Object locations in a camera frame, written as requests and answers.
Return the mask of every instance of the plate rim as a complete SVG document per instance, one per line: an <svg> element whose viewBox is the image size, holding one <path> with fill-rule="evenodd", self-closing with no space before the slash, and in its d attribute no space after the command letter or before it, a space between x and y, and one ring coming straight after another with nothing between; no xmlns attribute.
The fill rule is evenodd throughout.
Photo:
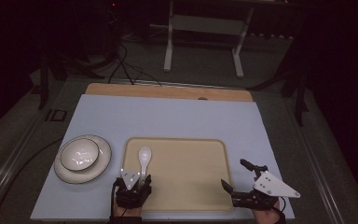
<svg viewBox="0 0 358 224"><path fill-rule="evenodd" d="M93 139L98 139L98 140L102 141L103 144L105 144L105 146L103 147L98 144L98 141L94 141L99 148L98 158L99 159L101 157L107 158L106 161L104 161L104 163L101 165L102 169L99 170L98 172L96 172L95 175L91 175L91 176L83 175L82 176L80 173L85 174L85 173L87 173L87 171L89 169L80 170L80 171L71 171L71 170L66 169L61 164L61 153L62 153L62 150L64 149L64 147L66 147L66 145L70 144L71 142L73 142L77 139L81 139L81 138L88 138L92 141L94 141ZM54 160L54 171L55 171L57 177L65 183L83 184L83 183L90 182L91 180L98 177L101 173L103 173L103 171L107 168L107 166L109 165L111 160L112 160L112 148L110 147L109 143L107 143L107 141L105 139L103 139L102 137L95 135L95 134L83 134L83 135L79 135L78 137L72 138L71 140L67 141L64 145L62 145L62 147L60 147L60 149L57 152L57 155L55 157L55 160ZM90 167L96 165L97 162L98 161L94 162ZM74 178L69 177L68 175L80 175L80 177L83 177L83 178L79 178L78 180L74 181Z"/></svg>

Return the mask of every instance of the dark background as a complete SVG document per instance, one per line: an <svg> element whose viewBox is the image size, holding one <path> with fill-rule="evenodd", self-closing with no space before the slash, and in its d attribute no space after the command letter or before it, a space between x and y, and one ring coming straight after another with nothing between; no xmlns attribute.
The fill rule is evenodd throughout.
<svg viewBox="0 0 358 224"><path fill-rule="evenodd" d="M0 1L0 118L33 87L28 75L40 66L45 47L87 60L88 50L93 47L81 37L81 30L89 27L86 8L99 15L97 22L101 22L106 19L100 10L104 2L95 1L98 5L90 7L86 1L77 1L75 11L70 1ZM133 2L119 1L119 15L140 35L147 35L145 27L150 22L167 23L168 1L142 1L138 7ZM358 1L338 1L327 15L312 19L305 26L305 37L298 39L296 50L288 54L314 56L307 59L307 85L358 183ZM257 31L257 21L251 28ZM104 26L95 29L104 34ZM296 64L293 59L288 66Z"/></svg>

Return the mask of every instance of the white table frame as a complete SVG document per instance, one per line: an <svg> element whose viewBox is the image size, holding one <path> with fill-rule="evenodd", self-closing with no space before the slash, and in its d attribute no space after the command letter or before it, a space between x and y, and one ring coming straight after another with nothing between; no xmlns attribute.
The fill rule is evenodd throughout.
<svg viewBox="0 0 358 224"><path fill-rule="evenodd" d="M232 49L232 57L234 60L235 71L238 78L243 78L243 69L241 65L240 52L243 40L249 28L249 24L254 12L251 7L245 21L222 20L214 18L202 18L186 15L178 15L173 13L173 0L170 1L170 17L168 20L168 44L165 52L164 71L170 72L172 67L173 30L187 30L195 32L214 33L222 35L238 35L240 37L236 48Z"/></svg>

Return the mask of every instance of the cable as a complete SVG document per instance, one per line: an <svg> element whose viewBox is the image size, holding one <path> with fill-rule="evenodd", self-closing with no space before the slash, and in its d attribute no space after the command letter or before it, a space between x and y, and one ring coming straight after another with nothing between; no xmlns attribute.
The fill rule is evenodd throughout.
<svg viewBox="0 0 358 224"><path fill-rule="evenodd" d="M123 57L123 61L127 58L127 48L126 47L124 47L124 45L122 45L121 43L120 43L120 46L122 46L123 48L124 48L124 57ZM113 78L113 76L115 75L115 73L116 73L116 71L118 70L118 68L120 67L122 65L122 61L120 61L120 63L118 64L118 66L115 68L115 70L113 70L113 72L112 72L112 74L110 75L110 77L109 77L109 79L108 79L108 81L107 81L107 83L110 83L110 81L112 80L112 78Z"/></svg>
<svg viewBox="0 0 358 224"><path fill-rule="evenodd" d="M123 67L124 69L124 73L126 74L126 77L129 79L129 81L131 82L132 85L135 85L135 83L133 83L129 73L127 72L127 68L126 66L124 65L124 59L121 59L120 56L117 57L118 60L120 61L120 65Z"/></svg>
<svg viewBox="0 0 358 224"><path fill-rule="evenodd" d="M63 138L59 138L57 140L55 140L54 142L49 143L47 146L42 147L41 149L39 149L30 159L28 159L20 168L20 170L16 173L16 175L14 175L13 180L10 182L10 184L8 185L8 188L6 189L6 192L4 194L4 196L1 199L0 202L0 208L2 206L2 204L5 201L5 198L8 194L8 192L10 191L11 187L13 186L14 182L16 181L17 177L19 177L20 173L22 172L22 170L28 165L28 163L30 163L36 156L38 156L41 152L43 152L44 150L46 150L47 148L53 146L54 144L60 142Z"/></svg>
<svg viewBox="0 0 358 224"><path fill-rule="evenodd" d="M126 214L127 210L128 210L128 208L124 209L124 212L123 212L123 214L121 214L120 219L122 219L124 217L124 214Z"/></svg>
<svg viewBox="0 0 358 224"><path fill-rule="evenodd" d="M124 64L126 64L127 66L129 66L130 68L132 68L133 70L135 70L135 72L139 72L139 73L143 73L144 69L140 66L135 66L129 63L124 62Z"/></svg>
<svg viewBox="0 0 358 224"><path fill-rule="evenodd" d="M283 212L284 209L286 208L286 200L283 197L281 197L281 198L283 200L283 209L281 210L281 212Z"/></svg>
<svg viewBox="0 0 358 224"><path fill-rule="evenodd" d="M133 80L134 82L136 82L136 80L138 80L138 78L139 78L141 75L146 75L146 76L151 77L152 79L154 79L154 80L159 84L159 86L162 86L161 83L159 83L159 81L158 81L155 77L150 76L150 75L148 75L147 73L144 73L144 72L140 72L140 73L141 73L141 74L138 75L138 76Z"/></svg>

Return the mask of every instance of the white plate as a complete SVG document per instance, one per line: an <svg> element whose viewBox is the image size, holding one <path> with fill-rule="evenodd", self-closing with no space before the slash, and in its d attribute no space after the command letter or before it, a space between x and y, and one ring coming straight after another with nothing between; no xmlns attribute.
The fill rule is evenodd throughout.
<svg viewBox="0 0 358 224"><path fill-rule="evenodd" d="M68 170L81 171L96 162L99 154L100 150L94 141L81 138L66 145L61 152L61 163Z"/></svg>
<svg viewBox="0 0 358 224"><path fill-rule="evenodd" d="M89 168L85 170L81 170L81 171L68 170L61 163L62 151L66 146L71 144L73 141L82 138L89 139L97 144L100 150L98 159ZM57 153L56 159L54 161L54 171L57 174L58 178L64 182L70 184L82 184L91 181L92 179L100 175L109 164L111 155L112 155L111 148L103 138L92 134L78 136L70 140L69 142L65 143L65 145L63 145L60 148L60 150Z"/></svg>

